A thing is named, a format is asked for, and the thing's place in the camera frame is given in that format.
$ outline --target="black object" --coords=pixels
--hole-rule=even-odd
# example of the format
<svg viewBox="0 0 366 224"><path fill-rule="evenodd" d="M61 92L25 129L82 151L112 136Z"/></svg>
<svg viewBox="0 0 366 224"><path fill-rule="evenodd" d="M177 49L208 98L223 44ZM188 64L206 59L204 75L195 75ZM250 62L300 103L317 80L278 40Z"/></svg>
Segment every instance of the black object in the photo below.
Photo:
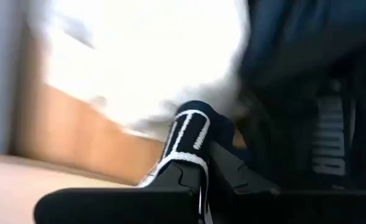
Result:
<svg viewBox="0 0 366 224"><path fill-rule="evenodd" d="M366 191L281 190L216 143L210 170L214 223L366 221ZM194 164L173 161L145 188L59 190L38 202L35 221L198 224L201 175Z"/></svg>
<svg viewBox="0 0 366 224"><path fill-rule="evenodd" d="M145 188L63 189L36 205L37 224L198 222L201 170L173 161Z"/></svg>
<svg viewBox="0 0 366 224"><path fill-rule="evenodd" d="M209 146L213 222L366 223L366 175L361 175L366 174L366 27L325 30L279 49L267 64L250 78L253 96L245 94L258 120L249 119L241 128L257 152L257 166L249 169L222 146ZM312 134L308 122L317 115L315 102L330 78L352 82L349 94L357 100L357 130L352 148L345 150L356 152L347 163L358 168L345 170L348 175L338 182L330 181L329 174L312 175L314 162L306 158L314 152L305 147L305 137ZM303 161L306 166L299 166ZM145 188L66 189L46 195L35 208L35 221L197 224L203 178L197 165L172 161Z"/></svg>

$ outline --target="white stripe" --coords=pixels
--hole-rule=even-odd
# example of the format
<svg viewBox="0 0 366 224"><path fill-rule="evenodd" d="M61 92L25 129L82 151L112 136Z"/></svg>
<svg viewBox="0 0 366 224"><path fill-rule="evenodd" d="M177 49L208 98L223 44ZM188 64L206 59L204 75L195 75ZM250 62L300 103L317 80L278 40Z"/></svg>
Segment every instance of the white stripe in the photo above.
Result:
<svg viewBox="0 0 366 224"><path fill-rule="evenodd" d="M149 184L151 184L151 182L153 182L153 180L158 176L158 172L166 165L168 164L170 161L187 161L187 162L192 162L194 164L198 164L201 166L201 168L204 170L205 172L205 177L207 180L207 188L205 190L205 200L204 200L204 205L202 205L202 208L205 208L205 206L208 207L208 186L209 186L209 173L208 173L208 165L207 163L199 156L195 155L195 154L191 154L188 152L171 152L168 156L166 156L157 166L156 171L153 173L153 176L147 176L147 178L145 180L143 180L138 187L146 187ZM204 215L208 215L209 210L207 210L206 212L204 212Z"/></svg>
<svg viewBox="0 0 366 224"><path fill-rule="evenodd" d="M214 222L212 221L212 214L210 212L210 207L209 207L209 203L208 203L208 212L204 214L204 222L206 224L213 224Z"/></svg>
<svg viewBox="0 0 366 224"><path fill-rule="evenodd" d="M164 149L164 154L162 155L161 159L165 158L165 156L166 156L166 152L168 151L169 145L171 144L171 139L172 139L173 134L175 133L176 126L177 126L177 122L175 121L175 122L173 122L173 126L171 129L171 132L169 133L168 141L166 142L166 146Z"/></svg>
<svg viewBox="0 0 366 224"><path fill-rule="evenodd" d="M204 124L204 127L202 127L201 132L198 135L197 140L195 140L195 143L193 145L193 148L194 149L199 150L201 148L201 145L202 145L202 143L203 143L203 141L204 141L207 133L208 133L208 129L209 129L209 126L210 126L210 120L209 120L208 116L204 112L202 112L200 110L185 110L185 111L177 114L176 117L175 117L175 120L177 120L178 118L180 118L181 116L183 116L185 114L187 114L187 116L192 116L193 114L199 114L199 115L203 116L206 119L206 122ZM174 145L174 149L175 150L178 147L178 144L179 144L178 141L176 141L175 142L175 145Z"/></svg>
<svg viewBox="0 0 366 224"><path fill-rule="evenodd" d="M179 134L177 135L177 138L176 138L176 141L172 147L172 150L171 150L171 153L172 152L175 152L177 147L179 146L179 143L181 142L182 140L182 137L183 137L183 134L184 134L184 131L185 129L187 128L187 126L189 125L189 122L191 120L191 117L193 117L193 114L190 113L187 115L187 117L185 118L184 122L183 122L183 125L181 127L181 129L179 130Z"/></svg>

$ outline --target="white fabric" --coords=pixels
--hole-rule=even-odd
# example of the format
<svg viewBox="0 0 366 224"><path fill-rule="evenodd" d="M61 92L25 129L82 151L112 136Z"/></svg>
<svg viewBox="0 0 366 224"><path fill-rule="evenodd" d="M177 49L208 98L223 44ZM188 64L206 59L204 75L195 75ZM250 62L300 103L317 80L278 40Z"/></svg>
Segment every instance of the white fabric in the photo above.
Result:
<svg viewBox="0 0 366 224"><path fill-rule="evenodd" d="M189 100L233 110L249 35L245 0L105 1L100 11L98 91L104 114L127 133L165 142Z"/></svg>

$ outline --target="wooden furniture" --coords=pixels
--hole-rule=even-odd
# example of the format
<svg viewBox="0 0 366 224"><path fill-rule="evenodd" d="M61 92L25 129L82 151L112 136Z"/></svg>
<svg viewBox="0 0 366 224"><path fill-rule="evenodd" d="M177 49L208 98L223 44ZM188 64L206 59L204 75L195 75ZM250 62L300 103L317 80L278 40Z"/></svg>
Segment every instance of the wooden furniture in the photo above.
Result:
<svg viewBox="0 0 366 224"><path fill-rule="evenodd" d="M60 35L65 47L52 50L27 35L16 154L137 184L160 158L164 144L128 136L95 109L91 99L96 91L81 91L91 90L91 54L79 57L87 49ZM63 56L70 52L75 55Z"/></svg>
<svg viewBox="0 0 366 224"><path fill-rule="evenodd" d="M0 224L30 224L36 202L67 187L129 187L115 179L45 162L0 156Z"/></svg>

